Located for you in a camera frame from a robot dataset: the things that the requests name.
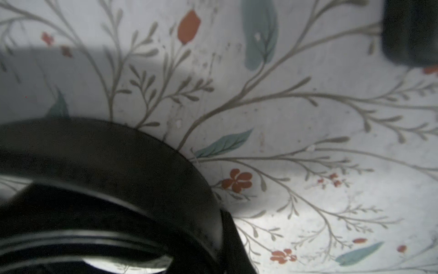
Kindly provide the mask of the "long black belt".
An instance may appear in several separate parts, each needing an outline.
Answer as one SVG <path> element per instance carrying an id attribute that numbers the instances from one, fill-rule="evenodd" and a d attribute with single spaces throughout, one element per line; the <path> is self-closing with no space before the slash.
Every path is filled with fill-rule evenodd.
<path id="1" fill-rule="evenodd" d="M 3 274 L 224 274 L 222 209 L 193 164 L 145 133 L 84 118 L 1 126 Z"/>

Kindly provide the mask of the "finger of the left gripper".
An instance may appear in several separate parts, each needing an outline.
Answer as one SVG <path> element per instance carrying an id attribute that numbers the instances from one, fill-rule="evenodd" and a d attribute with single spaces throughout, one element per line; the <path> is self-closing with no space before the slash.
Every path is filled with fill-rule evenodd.
<path id="1" fill-rule="evenodd" d="M 438 64 L 438 2 L 386 1 L 382 51 L 393 63 L 428 67 Z"/>

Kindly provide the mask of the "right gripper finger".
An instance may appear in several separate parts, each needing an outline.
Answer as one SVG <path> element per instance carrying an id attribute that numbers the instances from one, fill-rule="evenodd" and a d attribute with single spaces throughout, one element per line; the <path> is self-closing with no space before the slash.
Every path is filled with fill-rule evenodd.
<path id="1" fill-rule="evenodd" d="M 256 274 L 231 214 L 221 210 L 222 265 L 227 274 Z"/>

